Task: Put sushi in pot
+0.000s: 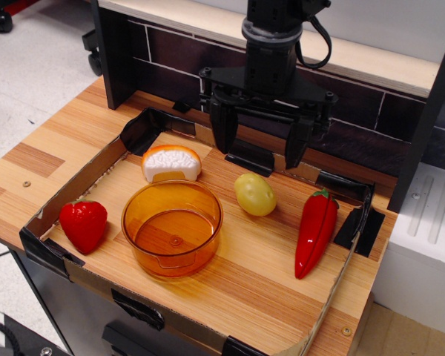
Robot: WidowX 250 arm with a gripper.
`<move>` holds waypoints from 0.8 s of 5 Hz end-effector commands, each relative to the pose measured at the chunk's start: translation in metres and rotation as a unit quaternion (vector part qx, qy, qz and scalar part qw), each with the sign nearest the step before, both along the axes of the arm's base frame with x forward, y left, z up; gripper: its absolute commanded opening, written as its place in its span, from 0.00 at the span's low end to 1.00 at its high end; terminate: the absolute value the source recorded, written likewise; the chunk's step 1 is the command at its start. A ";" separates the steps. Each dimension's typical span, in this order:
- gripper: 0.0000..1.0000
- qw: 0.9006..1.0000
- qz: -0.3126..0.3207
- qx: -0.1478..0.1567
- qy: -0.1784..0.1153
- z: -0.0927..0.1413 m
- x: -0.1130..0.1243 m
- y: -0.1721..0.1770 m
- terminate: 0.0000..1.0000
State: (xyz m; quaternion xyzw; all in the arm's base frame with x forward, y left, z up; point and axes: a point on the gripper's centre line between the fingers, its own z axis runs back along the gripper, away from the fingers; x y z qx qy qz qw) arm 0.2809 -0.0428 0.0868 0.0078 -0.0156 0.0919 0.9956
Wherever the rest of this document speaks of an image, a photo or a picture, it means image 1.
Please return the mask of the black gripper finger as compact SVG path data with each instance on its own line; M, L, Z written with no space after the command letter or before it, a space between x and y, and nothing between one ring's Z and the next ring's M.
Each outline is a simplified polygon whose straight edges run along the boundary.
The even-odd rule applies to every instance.
M310 119L299 119L291 123L285 147L286 169L296 168L300 164L311 139L312 130L313 121Z
M209 113L215 144L219 151L227 154L237 136L238 118L235 107L211 100Z

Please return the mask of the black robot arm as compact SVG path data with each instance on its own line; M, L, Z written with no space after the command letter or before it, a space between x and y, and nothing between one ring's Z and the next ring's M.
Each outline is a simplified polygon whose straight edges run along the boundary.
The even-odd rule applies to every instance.
M200 102L210 117L220 152L231 150L238 131L239 114L286 123L286 168L297 167L314 135L329 130L336 94L305 80L297 64L318 69L304 60L300 39L309 22L332 46L316 15L330 1L249 1L242 34L246 61L242 67L205 67L200 71Z

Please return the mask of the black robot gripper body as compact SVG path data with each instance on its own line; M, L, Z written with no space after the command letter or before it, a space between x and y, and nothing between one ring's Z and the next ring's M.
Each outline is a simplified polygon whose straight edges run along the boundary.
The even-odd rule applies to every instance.
M210 101L233 105L237 113L291 123L313 121L313 130L331 123L337 95L305 80L296 69L324 66L328 59L308 63L302 54L304 19L244 19L245 64L241 67L204 67L201 103L210 112Z

